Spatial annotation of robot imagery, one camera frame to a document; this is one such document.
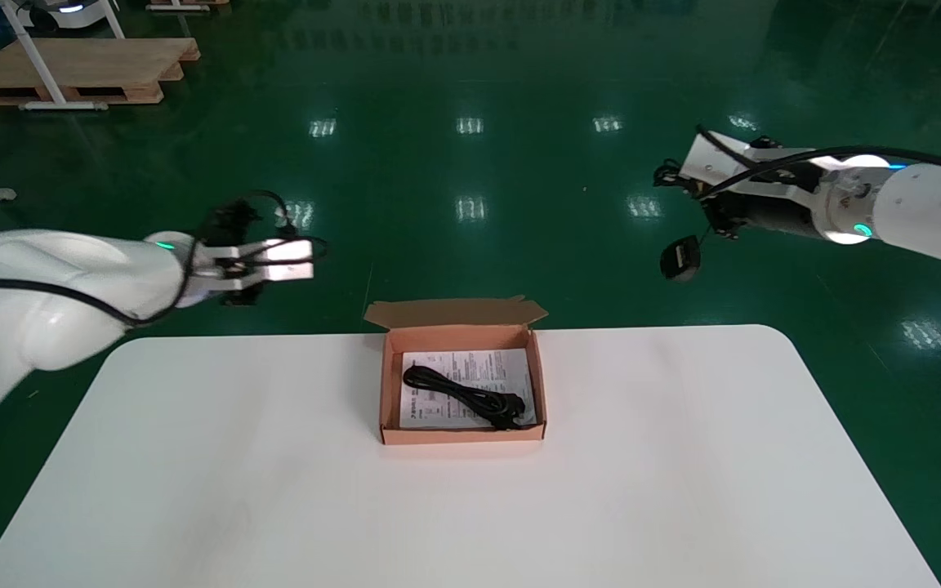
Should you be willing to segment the black cloth-covered right gripper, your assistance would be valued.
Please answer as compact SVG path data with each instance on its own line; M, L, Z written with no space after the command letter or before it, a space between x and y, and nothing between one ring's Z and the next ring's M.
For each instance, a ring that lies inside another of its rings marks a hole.
M693 180L683 177L682 163L667 158L653 172L654 187L680 189L692 196ZM743 229L760 229L796 237L825 239L814 226L811 211L787 198L751 196L720 191L703 199L708 231L716 237L736 241Z

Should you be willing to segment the black cloth-covered left gripper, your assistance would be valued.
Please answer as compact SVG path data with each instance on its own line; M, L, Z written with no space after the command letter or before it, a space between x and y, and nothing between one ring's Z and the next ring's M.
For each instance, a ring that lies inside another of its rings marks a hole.
M251 228L261 220L246 198L236 198L209 213L199 227L199 241L191 243L191 304L213 298L220 298L223 306L257 304L265 284L249 264L264 242L248 242Z

